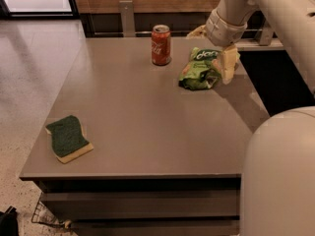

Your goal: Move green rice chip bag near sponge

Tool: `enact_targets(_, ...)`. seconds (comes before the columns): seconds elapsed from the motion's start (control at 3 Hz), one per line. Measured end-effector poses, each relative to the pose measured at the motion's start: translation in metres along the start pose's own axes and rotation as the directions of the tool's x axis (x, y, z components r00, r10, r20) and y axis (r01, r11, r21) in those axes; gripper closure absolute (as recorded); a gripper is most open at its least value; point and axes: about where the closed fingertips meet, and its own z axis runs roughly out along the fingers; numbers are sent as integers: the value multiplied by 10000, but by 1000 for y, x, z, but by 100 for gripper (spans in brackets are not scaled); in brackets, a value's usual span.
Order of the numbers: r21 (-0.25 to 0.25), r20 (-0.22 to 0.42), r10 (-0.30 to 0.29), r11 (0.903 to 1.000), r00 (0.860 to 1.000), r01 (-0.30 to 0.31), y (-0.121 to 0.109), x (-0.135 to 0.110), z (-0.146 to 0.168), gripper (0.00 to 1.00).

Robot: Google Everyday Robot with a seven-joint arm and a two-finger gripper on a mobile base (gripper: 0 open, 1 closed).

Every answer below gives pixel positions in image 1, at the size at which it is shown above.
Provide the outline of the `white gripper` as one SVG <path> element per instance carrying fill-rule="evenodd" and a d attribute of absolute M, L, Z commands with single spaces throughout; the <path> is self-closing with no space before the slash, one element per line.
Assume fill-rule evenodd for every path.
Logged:
<path fill-rule="evenodd" d="M 218 10 L 214 9 L 205 25 L 201 25 L 187 34 L 187 38 L 207 37 L 213 45 L 223 47 L 212 63 L 220 72 L 222 82 L 225 85 L 232 81 L 239 59 L 238 50 L 234 43 L 241 38 L 246 28 L 247 24 L 236 26 L 226 22 L 220 17 Z"/>

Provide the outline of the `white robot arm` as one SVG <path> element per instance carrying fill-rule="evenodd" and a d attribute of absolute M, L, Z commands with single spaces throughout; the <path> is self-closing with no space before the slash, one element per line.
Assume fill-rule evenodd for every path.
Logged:
<path fill-rule="evenodd" d="M 261 10 L 309 89 L 315 87 L 314 0 L 220 0 L 206 22 L 216 46 L 237 42 Z M 268 119 L 245 152 L 240 236 L 315 236 L 315 107 Z"/>

